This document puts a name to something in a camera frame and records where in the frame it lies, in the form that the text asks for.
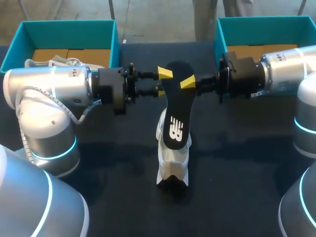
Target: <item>silver cylinder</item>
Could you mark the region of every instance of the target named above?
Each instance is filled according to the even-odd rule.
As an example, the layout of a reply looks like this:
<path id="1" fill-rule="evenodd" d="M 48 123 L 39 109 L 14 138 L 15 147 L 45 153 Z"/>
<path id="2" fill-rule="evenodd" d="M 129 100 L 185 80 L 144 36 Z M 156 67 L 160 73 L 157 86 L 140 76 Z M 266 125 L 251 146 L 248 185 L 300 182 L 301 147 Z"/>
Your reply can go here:
<path id="1" fill-rule="evenodd" d="M 278 210 L 284 237 L 316 236 L 316 163 L 287 191 Z"/>
<path id="2" fill-rule="evenodd" d="M 0 145 L 0 233 L 85 237 L 89 211 L 75 189 Z"/>
<path id="3" fill-rule="evenodd" d="M 266 76 L 263 94 L 295 93 L 300 82 L 316 71 L 316 45 L 268 53 L 260 62 Z"/>
<path id="4" fill-rule="evenodd" d="M 85 66 L 9 70 L 3 79 L 3 92 L 12 109 L 17 93 L 28 85 L 51 93 L 66 106 L 88 106 L 93 102 L 91 72 Z"/>
<path id="5" fill-rule="evenodd" d="M 38 93 L 21 101 L 19 122 L 38 167 L 57 177 L 75 170 L 78 142 L 64 110 Z"/>
<path id="6" fill-rule="evenodd" d="M 316 73 L 308 75 L 299 85 L 294 123 L 296 150 L 316 158 Z"/>

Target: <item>metal bar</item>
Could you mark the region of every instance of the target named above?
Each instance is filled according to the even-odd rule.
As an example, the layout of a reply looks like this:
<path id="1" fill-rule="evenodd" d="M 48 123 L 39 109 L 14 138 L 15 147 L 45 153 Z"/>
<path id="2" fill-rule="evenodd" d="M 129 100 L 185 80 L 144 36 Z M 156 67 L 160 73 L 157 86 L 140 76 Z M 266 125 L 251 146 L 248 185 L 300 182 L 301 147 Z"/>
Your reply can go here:
<path id="1" fill-rule="evenodd" d="M 304 7 L 305 7 L 305 4 L 306 4 L 306 1 L 307 1 L 307 0 L 302 0 L 300 9 L 298 10 L 298 13 L 297 13 L 298 16 L 301 16 L 301 15 L 302 15 L 303 10 L 304 10 Z"/>
<path id="2" fill-rule="evenodd" d="M 18 0 L 19 5 L 20 5 L 20 8 L 21 8 L 21 10 L 22 10 L 22 13 L 23 13 L 24 18 L 25 18 L 27 21 L 29 21 L 29 20 L 30 20 L 30 19 L 29 19 L 29 16 L 28 16 L 28 14 L 27 14 L 27 12 L 26 12 L 26 9 L 25 9 L 25 7 L 24 7 L 22 1 L 23 1 L 23 0 Z"/>
<path id="3" fill-rule="evenodd" d="M 109 0 L 109 7 L 110 7 L 111 19 L 112 19 L 112 20 L 115 20 L 114 8 L 113 8 L 113 2 L 112 2 L 112 0 Z"/>

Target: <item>new balance logo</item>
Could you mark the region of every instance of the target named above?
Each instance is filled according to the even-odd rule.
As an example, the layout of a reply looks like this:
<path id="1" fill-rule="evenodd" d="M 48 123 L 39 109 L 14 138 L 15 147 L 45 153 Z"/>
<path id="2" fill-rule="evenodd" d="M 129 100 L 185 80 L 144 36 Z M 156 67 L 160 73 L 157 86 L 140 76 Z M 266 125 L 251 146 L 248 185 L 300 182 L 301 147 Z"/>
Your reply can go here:
<path id="1" fill-rule="evenodd" d="M 169 136 L 171 139 L 181 142 L 182 140 L 181 129 L 183 128 L 183 123 L 178 121 L 172 116 L 171 116 L 171 122 L 172 124 L 170 125 L 170 128 L 169 128 Z"/>

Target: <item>concrete floor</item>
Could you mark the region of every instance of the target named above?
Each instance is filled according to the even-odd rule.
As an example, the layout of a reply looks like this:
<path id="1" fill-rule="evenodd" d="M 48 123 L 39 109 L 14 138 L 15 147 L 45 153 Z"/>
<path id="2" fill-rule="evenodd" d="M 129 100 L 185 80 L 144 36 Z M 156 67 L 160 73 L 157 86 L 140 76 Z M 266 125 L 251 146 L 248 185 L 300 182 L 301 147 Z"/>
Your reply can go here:
<path id="1" fill-rule="evenodd" d="M 0 45 L 9 45 L 24 16 L 19 0 L 0 0 Z M 31 20 L 110 19 L 108 0 L 22 0 Z M 302 0 L 257 0 L 256 15 L 296 15 Z M 194 41 L 192 0 L 113 0 L 118 34 L 127 42 Z M 315 17 L 316 1 L 303 15 Z M 219 0 L 218 16 L 224 17 Z"/>

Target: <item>black insole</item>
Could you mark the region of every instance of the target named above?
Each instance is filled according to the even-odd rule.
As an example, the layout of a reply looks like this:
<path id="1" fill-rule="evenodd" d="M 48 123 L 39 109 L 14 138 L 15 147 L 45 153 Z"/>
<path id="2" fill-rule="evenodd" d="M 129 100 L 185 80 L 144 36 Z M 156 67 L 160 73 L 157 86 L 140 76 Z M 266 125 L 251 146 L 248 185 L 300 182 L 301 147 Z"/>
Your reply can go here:
<path id="1" fill-rule="evenodd" d="M 173 79 L 163 79 L 161 85 L 167 96 L 167 110 L 163 126 L 163 141 L 172 150 L 183 148 L 190 132 L 190 116 L 195 88 L 181 89 L 180 82 L 194 74 L 193 68 L 185 62 L 171 62 L 166 66 Z"/>

